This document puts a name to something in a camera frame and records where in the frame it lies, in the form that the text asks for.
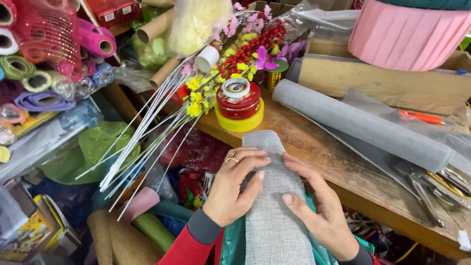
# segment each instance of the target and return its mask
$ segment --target gray fabric roll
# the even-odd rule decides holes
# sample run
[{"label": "gray fabric roll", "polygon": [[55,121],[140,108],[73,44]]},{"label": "gray fabric roll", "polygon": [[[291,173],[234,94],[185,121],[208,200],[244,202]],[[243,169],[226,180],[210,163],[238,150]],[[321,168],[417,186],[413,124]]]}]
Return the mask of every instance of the gray fabric roll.
[{"label": "gray fabric roll", "polygon": [[265,170],[263,189],[245,215],[245,265],[315,265],[304,223],[283,202],[290,191],[306,200],[298,174],[286,168],[284,152],[274,131],[250,132],[242,145],[267,151],[272,163]]},{"label": "gray fabric roll", "polygon": [[273,99],[311,120],[432,172],[444,169],[455,155],[442,143],[286,79],[276,86]]}]

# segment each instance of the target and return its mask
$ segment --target pink pleated box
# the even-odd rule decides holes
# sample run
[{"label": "pink pleated box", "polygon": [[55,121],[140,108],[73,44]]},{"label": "pink pleated box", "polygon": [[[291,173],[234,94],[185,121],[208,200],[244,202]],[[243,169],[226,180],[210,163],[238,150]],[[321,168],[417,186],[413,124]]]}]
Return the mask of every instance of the pink pleated box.
[{"label": "pink pleated box", "polygon": [[349,51],[374,66],[428,71],[442,65],[471,27],[471,11],[407,8],[368,0]]}]

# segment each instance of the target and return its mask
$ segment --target purple fabric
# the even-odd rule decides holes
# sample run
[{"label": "purple fabric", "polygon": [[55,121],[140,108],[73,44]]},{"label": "purple fabric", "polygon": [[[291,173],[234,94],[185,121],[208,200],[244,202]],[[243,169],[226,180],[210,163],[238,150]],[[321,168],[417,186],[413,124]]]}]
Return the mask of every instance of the purple fabric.
[{"label": "purple fabric", "polygon": [[24,86],[20,81],[3,79],[0,81],[0,106],[10,103],[23,91]]},{"label": "purple fabric", "polygon": [[[40,100],[56,97],[56,101],[51,103],[43,103]],[[67,101],[63,97],[58,96],[51,91],[42,91],[38,93],[23,92],[15,100],[15,104],[27,111],[62,111],[75,107],[75,102]]]}]

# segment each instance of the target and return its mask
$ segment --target silver mesh ribbon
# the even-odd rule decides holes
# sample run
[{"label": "silver mesh ribbon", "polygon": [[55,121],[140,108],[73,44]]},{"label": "silver mesh ribbon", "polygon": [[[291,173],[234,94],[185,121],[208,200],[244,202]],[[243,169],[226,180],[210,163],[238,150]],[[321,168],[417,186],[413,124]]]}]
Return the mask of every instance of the silver mesh ribbon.
[{"label": "silver mesh ribbon", "polygon": [[290,191],[306,200],[298,174],[286,168],[284,152],[274,131],[250,132],[243,136],[245,147],[268,152],[272,163],[265,170],[263,189],[245,215],[245,265],[315,265],[308,230],[283,202]]}]

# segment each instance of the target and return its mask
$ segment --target ring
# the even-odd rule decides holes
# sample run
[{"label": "ring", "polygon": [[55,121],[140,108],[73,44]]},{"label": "ring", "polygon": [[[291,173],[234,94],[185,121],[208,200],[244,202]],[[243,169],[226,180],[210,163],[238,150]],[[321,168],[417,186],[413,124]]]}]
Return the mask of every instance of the ring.
[{"label": "ring", "polygon": [[239,160],[237,160],[236,158],[236,153],[232,153],[227,159],[226,159],[226,163],[229,162],[229,160],[234,160],[236,163],[239,163]]}]

